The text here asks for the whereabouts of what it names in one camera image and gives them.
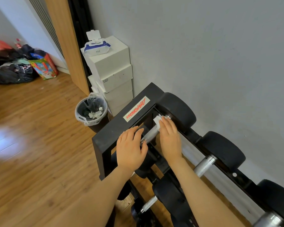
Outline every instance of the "black dumbbell rack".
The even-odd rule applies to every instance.
[[[161,114],[155,108],[155,103],[164,94],[164,92],[155,84],[150,83],[138,96],[136,96],[120,113],[117,114],[102,130],[100,130],[93,138],[93,144],[95,149],[95,154],[97,158],[97,163],[100,172],[100,179],[103,180],[111,172],[111,151],[116,146],[117,140],[121,133],[133,126],[139,126],[143,123],[144,134],[147,133],[153,126],[153,118],[158,114]],[[126,121],[123,116],[125,116],[132,108],[141,101],[144,97],[147,97],[150,101],[144,105],[129,121]],[[182,135],[193,144],[201,153],[205,156],[210,153],[206,150],[204,146],[198,143],[201,138],[193,129],[189,129],[187,132],[182,133]],[[153,145],[154,143],[149,143],[150,156],[161,172],[165,174],[171,174],[172,171],[167,163],[167,161],[160,155]],[[236,176],[233,176],[233,172],[229,172],[225,166],[217,161],[215,165],[230,179],[235,183],[242,191],[244,191],[258,206],[260,206],[264,211],[270,212],[272,208],[269,207],[261,199],[261,189],[246,175],[241,171],[236,169],[234,172]],[[149,170],[147,173],[147,178],[154,184],[159,177],[154,171]],[[141,195],[137,191],[136,187],[130,182],[132,187],[132,194],[136,198],[141,198]]]

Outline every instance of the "gray wall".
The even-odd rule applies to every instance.
[[[89,0],[96,29],[130,48],[137,95],[183,99],[194,129],[246,155],[251,179],[284,186],[284,0]]]
[[[0,40],[13,45],[16,38],[22,37],[0,10]]]

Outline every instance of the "hardwood floor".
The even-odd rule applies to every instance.
[[[44,226],[99,181],[94,132],[74,116],[86,97],[61,73],[51,80],[0,85],[0,226]],[[145,200],[151,183],[134,175]],[[131,197],[117,202],[115,226],[136,226]],[[160,202],[152,207],[172,226]]]

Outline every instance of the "baseboard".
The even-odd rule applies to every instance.
[[[197,165],[204,155],[181,135],[183,155]],[[233,206],[250,222],[257,221],[264,211],[238,188],[216,166],[212,166],[206,173],[206,178],[233,204]]]
[[[62,68],[62,67],[59,67],[59,66],[56,66],[56,68],[57,68],[58,71],[60,71],[60,72],[64,72],[64,73],[70,74],[70,73],[69,73],[69,70],[66,69],[66,68]]]

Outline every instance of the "left hand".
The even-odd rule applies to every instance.
[[[145,159],[148,146],[143,142],[140,149],[140,140],[144,128],[135,131],[138,126],[132,127],[124,131],[117,141],[117,162],[118,167],[128,170],[133,173],[138,169]]]

